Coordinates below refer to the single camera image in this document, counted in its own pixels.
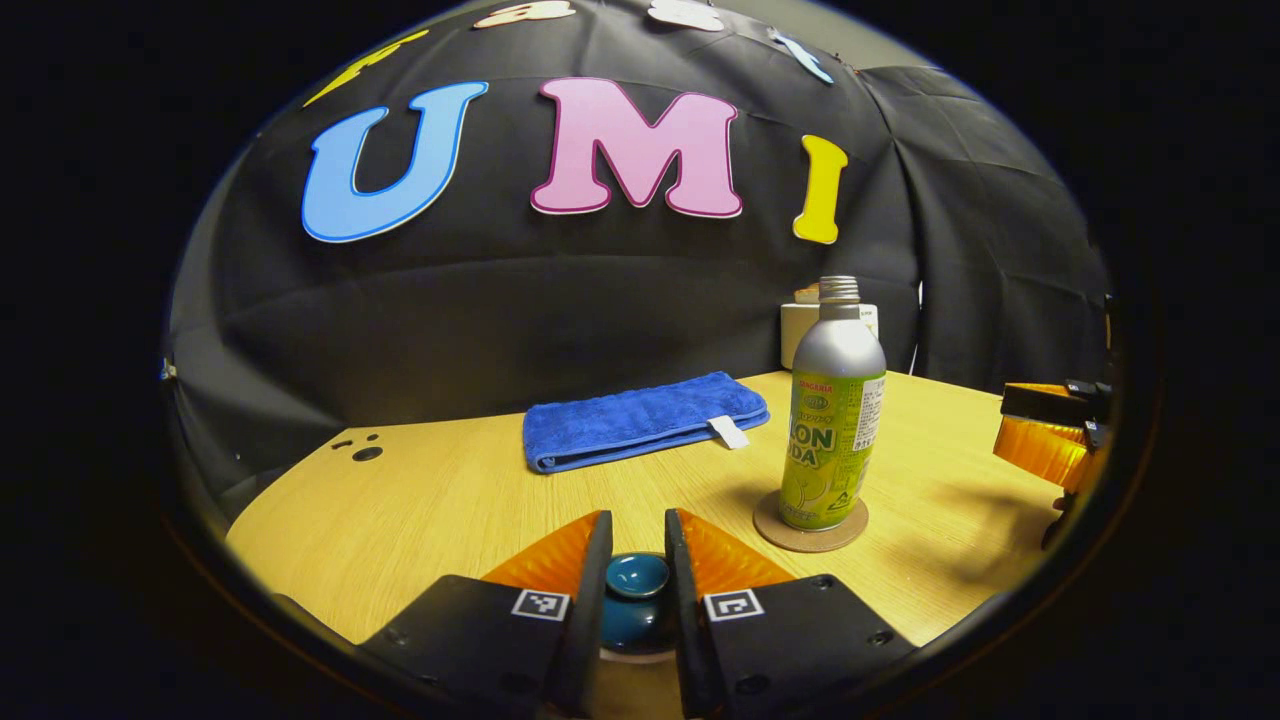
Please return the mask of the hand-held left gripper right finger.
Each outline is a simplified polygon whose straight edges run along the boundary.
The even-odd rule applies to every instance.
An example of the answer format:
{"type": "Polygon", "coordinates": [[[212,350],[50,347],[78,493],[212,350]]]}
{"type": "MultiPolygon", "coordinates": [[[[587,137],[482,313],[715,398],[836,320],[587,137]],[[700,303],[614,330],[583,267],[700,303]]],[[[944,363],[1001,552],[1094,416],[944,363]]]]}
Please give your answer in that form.
{"type": "Polygon", "coordinates": [[[689,719],[832,719],[827,700],[916,652],[837,577],[795,577],[689,510],[666,512],[666,557],[689,719]]]}

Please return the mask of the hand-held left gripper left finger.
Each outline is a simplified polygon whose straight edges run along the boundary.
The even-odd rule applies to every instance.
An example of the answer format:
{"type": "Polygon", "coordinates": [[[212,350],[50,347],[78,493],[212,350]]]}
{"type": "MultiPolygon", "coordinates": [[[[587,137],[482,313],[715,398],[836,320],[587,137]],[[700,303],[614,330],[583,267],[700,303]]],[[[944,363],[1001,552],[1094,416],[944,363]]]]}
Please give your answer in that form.
{"type": "Polygon", "coordinates": [[[480,579],[440,577],[361,650],[440,696],[449,717],[586,717],[612,527],[589,512],[480,579]]]}

